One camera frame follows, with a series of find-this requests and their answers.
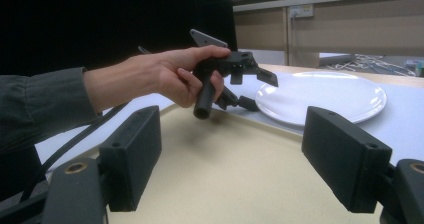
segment plate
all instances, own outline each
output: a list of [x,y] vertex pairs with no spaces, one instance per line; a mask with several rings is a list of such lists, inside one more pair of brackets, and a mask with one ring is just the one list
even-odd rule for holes
[[353,123],[383,110],[384,90],[367,79],[338,72],[277,73],[279,87],[263,85],[256,104],[266,115],[288,124],[304,126],[308,106],[334,111]]

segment black cable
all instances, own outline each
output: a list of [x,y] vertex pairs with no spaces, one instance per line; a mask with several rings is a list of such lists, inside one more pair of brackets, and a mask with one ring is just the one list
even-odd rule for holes
[[65,145],[63,145],[61,148],[59,148],[53,155],[47,159],[43,165],[38,169],[38,171],[35,173],[31,181],[29,182],[28,186],[25,188],[25,190],[22,193],[20,202],[23,202],[25,200],[28,200],[31,196],[32,191],[34,190],[35,186],[39,182],[39,180],[43,177],[43,175],[46,174],[46,172],[50,169],[50,167],[57,161],[59,158],[61,158],[66,152],[68,152],[70,149],[72,149],[74,146],[76,146],[79,142],[81,142],[84,138],[86,138],[88,135],[93,133],[97,128],[102,126],[105,122],[109,121],[113,116],[115,116],[119,111],[121,111],[128,103],[122,104],[120,106],[112,108],[108,113],[106,113],[103,117],[96,120],[94,123],[92,123],[90,126],[88,126],[86,129],[81,131],[78,135],[76,135],[74,138],[69,140]]

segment black monitor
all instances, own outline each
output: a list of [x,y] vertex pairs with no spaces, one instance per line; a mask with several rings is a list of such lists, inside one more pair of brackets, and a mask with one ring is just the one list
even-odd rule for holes
[[190,29],[237,50],[231,0],[0,0],[0,74],[115,64],[196,46]]

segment beige mat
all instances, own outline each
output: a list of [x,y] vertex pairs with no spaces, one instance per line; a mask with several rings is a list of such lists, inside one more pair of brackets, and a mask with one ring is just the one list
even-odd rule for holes
[[300,150],[301,136],[214,111],[161,113],[163,150],[138,209],[110,223],[379,223],[344,208]]

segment sleeve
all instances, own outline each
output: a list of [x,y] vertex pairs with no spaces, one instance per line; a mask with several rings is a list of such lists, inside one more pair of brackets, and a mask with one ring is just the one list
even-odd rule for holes
[[0,76],[0,154],[97,119],[85,89],[84,71]]

